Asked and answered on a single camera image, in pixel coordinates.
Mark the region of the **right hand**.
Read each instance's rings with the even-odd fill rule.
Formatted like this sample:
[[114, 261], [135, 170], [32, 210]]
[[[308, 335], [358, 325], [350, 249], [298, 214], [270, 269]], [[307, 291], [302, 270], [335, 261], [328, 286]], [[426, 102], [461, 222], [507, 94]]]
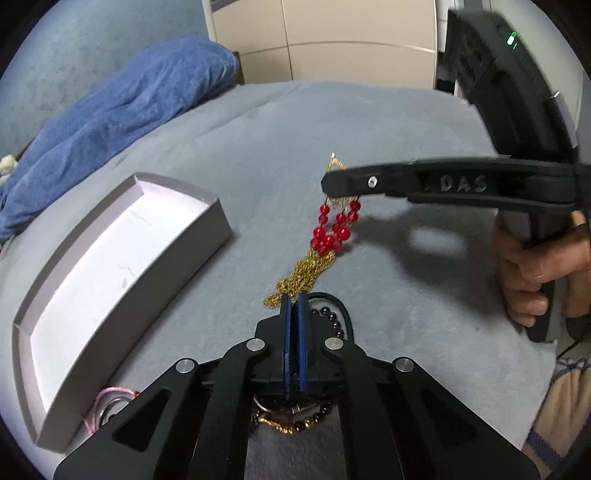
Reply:
[[509, 317], [531, 327], [545, 314], [550, 300], [544, 284], [568, 280], [564, 314], [577, 318], [590, 312], [590, 237], [584, 215], [571, 214], [574, 228], [565, 237], [526, 250], [503, 219], [495, 219], [492, 248], [498, 259], [498, 278]]

